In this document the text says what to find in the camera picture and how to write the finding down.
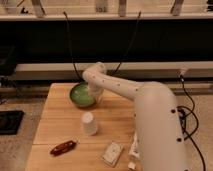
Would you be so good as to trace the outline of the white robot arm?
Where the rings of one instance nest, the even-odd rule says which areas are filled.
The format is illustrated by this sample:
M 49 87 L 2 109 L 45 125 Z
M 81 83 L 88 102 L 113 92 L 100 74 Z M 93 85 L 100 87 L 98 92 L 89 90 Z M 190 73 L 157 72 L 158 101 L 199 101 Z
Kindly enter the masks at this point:
M 106 89 L 134 101 L 142 171 L 189 171 L 177 99 L 167 85 L 109 76 L 101 62 L 84 70 L 82 77 L 93 97 Z

